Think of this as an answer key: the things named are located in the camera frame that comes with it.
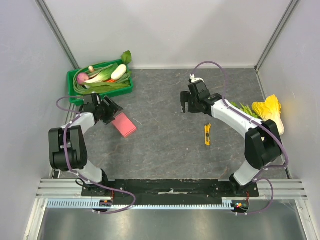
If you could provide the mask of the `yellow utility knife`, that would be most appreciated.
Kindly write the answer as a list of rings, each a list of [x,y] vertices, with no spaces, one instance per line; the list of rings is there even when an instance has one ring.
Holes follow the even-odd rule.
[[[204,137],[205,137],[205,145],[210,146],[211,145],[211,124],[207,123],[204,125]]]

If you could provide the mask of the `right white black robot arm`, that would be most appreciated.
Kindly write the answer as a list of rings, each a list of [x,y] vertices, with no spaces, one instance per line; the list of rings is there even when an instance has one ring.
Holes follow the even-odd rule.
[[[245,161],[229,180],[229,191],[235,197],[242,196],[263,169],[283,154],[278,127],[273,120],[259,120],[231,105],[220,94],[211,94],[206,84],[197,80],[188,85],[188,91],[180,93],[183,113],[203,113],[218,119],[245,140]]]

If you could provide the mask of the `pink express box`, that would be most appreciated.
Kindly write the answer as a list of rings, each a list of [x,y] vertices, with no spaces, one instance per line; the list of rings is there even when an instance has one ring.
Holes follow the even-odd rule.
[[[115,117],[112,124],[124,138],[127,138],[137,130],[137,127],[123,112]]]

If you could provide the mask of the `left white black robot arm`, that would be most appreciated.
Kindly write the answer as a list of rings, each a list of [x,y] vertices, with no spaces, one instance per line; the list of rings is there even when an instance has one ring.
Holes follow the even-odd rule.
[[[123,108],[97,93],[85,94],[81,99],[83,104],[74,119],[49,130],[49,162],[52,169],[77,176],[76,184],[89,195],[104,197],[113,191],[105,171],[89,161],[84,134],[98,122],[110,124]]]

